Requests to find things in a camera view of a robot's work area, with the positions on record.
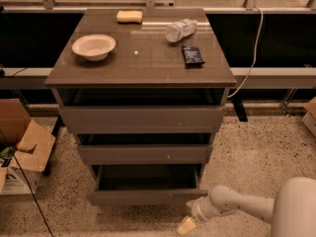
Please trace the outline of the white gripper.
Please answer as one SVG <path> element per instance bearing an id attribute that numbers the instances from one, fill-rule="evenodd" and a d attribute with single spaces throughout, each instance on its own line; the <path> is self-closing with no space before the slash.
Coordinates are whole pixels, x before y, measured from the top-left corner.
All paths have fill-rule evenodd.
<path id="1" fill-rule="evenodd" d="M 177 233 L 185 235 L 197 227 L 197 223 L 208 222 L 209 218 L 201 210 L 201 197 L 186 203 L 188 215 L 177 228 Z"/>

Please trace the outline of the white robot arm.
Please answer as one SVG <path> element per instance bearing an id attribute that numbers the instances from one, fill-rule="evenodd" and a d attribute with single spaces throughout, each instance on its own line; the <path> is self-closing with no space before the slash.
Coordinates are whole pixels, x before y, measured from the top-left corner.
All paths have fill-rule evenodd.
<path id="1" fill-rule="evenodd" d="M 271 225 L 271 237 L 316 237 L 316 181 L 305 177 L 287 180 L 275 198 L 238 193 L 216 186 L 206 197 L 189 201 L 188 215 L 177 232 L 185 235 L 213 217 L 243 211 Z"/>

